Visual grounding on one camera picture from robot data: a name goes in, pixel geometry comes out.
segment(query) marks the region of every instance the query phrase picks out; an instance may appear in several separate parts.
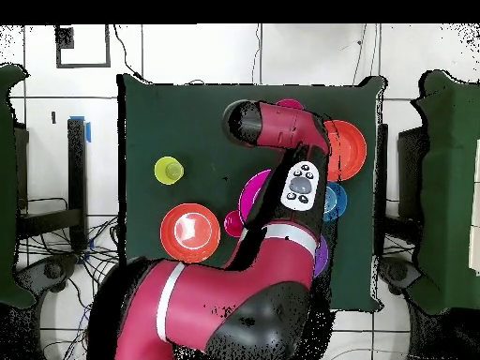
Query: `blue object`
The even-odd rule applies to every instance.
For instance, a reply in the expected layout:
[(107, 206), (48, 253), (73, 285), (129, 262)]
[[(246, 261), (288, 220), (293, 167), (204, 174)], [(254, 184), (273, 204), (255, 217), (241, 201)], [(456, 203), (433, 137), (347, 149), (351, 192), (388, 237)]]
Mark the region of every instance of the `blue object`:
[[(85, 121), (85, 116), (70, 116), (70, 119)], [(90, 122), (86, 123), (85, 125), (85, 139), (88, 143), (92, 141), (92, 129), (90, 126)]]
[(347, 208), (347, 192), (336, 182), (328, 182), (325, 191), (323, 222), (332, 221), (342, 216)]
[(77, 264), (77, 265), (83, 265), (83, 264), (85, 263), (84, 260), (87, 260), (87, 261), (88, 261), (89, 259), (90, 259), (90, 253), (89, 253), (89, 252), (85, 252), (84, 255), (83, 255), (83, 257), (82, 257), (80, 260), (78, 260), (76, 264)]
[(90, 122), (88, 122), (85, 126), (85, 135), (86, 135), (86, 140), (88, 143), (92, 141), (92, 136), (90, 132)]

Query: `yellow cup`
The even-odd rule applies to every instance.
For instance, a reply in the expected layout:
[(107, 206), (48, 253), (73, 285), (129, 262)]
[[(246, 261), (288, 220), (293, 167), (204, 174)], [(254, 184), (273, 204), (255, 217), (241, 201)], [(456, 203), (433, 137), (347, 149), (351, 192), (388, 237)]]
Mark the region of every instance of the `yellow cup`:
[(184, 167), (174, 157), (162, 157), (155, 163), (155, 177), (164, 185), (174, 184), (183, 175)]

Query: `pink plate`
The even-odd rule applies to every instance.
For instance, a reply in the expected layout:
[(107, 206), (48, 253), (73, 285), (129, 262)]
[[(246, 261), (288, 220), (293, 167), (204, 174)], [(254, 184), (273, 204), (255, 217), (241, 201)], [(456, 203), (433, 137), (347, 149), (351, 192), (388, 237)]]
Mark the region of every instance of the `pink plate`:
[(259, 172), (250, 178), (250, 180), (245, 184), (242, 193), (240, 194), (240, 200), (238, 201), (238, 209), (240, 211), (240, 218), (242, 222), (245, 223), (247, 220), (248, 213), (257, 199), (257, 195), (266, 180), (266, 177), (270, 173), (270, 170), (265, 170), (264, 172)]

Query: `plastic cup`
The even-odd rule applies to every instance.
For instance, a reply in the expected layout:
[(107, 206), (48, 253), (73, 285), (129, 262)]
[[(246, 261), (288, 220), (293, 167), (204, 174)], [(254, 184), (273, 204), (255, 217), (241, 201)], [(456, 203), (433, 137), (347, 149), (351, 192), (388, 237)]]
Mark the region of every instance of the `plastic cup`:
[(231, 237), (240, 237), (244, 229), (244, 224), (240, 218), (240, 212), (238, 210), (231, 211), (225, 217), (223, 227)]
[(174, 157), (162, 157), (155, 163), (155, 177), (161, 184), (174, 184), (183, 175), (184, 168)]

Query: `black frame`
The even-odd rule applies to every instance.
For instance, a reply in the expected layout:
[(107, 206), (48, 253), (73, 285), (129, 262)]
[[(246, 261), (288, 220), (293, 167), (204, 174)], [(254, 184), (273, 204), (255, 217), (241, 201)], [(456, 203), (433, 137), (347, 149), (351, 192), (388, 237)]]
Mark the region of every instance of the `black frame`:
[(24, 125), (16, 125), (15, 144), (17, 148), (17, 183), (18, 183), (18, 200), (17, 206), (21, 210), (28, 210), (27, 196), (27, 168), (26, 168), (26, 145), (28, 144), (28, 131)]
[(399, 217), (385, 216), (383, 221), (384, 234), (395, 236), (413, 245), (420, 244), (422, 239), (421, 170), (422, 160), (428, 148), (428, 136), (423, 127), (401, 131), (398, 134)]
[(105, 25), (105, 63), (103, 64), (62, 64), (62, 49), (73, 48), (73, 28), (61, 28), (55, 26), (56, 43), (56, 67), (57, 68), (109, 68), (110, 60), (110, 30), (109, 25)]

